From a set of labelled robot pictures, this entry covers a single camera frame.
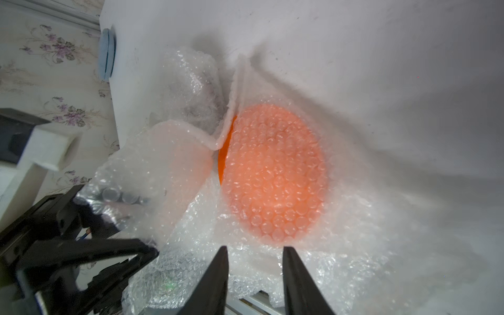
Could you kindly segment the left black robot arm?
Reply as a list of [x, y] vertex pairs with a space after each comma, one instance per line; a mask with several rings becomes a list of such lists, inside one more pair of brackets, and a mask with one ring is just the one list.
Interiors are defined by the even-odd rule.
[[81, 133], [1, 110], [1, 313], [119, 314], [129, 279], [158, 256], [77, 199], [80, 184], [37, 199], [74, 159]]

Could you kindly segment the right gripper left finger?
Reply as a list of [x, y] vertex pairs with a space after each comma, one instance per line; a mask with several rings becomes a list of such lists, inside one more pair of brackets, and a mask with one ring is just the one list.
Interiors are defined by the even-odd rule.
[[228, 249], [221, 246], [178, 315], [223, 315], [228, 291]]

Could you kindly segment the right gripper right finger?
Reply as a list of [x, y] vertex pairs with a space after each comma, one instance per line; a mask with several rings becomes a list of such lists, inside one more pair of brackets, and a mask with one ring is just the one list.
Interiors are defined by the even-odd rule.
[[283, 248], [282, 273], [286, 314], [335, 314], [293, 247]]

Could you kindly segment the bubble wrap around orange plate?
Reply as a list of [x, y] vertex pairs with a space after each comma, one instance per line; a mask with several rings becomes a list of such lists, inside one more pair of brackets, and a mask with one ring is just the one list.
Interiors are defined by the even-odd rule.
[[210, 56], [167, 57], [167, 104], [77, 194], [121, 238], [159, 256], [122, 294], [126, 314], [179, 308], [220, 247], [228, 294], [284, 305], [282, 252], [294, 247], [337, 314], [408, 314], [475, 283], [486, 261], [384, 180], [378, 164], [316, 107], [241, 56], [224, 117]]

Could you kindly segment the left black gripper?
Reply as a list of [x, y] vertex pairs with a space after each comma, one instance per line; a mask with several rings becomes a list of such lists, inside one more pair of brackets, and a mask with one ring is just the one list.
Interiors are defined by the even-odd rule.
[[139, 239], [107, 239], [118, 229], [94, 214], [85, 202], [74, 201], [82, 188], [77, 185], [64, 194], [42, 198], [1, 232], [1, 270], [13, 272], [18, 263], [17, 280], [23, 291], [41, 289], [66, 268], [133, 256], [76, 293], [70, 302], [71, 314], [88, 314], [98, 308], [159, 255], [156, 248]]

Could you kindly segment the orange dinner plate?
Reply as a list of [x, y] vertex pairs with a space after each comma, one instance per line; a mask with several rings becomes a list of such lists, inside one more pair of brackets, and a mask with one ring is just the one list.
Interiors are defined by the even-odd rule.
[[218, 173], [232, 214], [253, 235], [284, 243], [318, 222], [329, 189], [318, 135], [274, 104], [241, 111], [219, 151]]

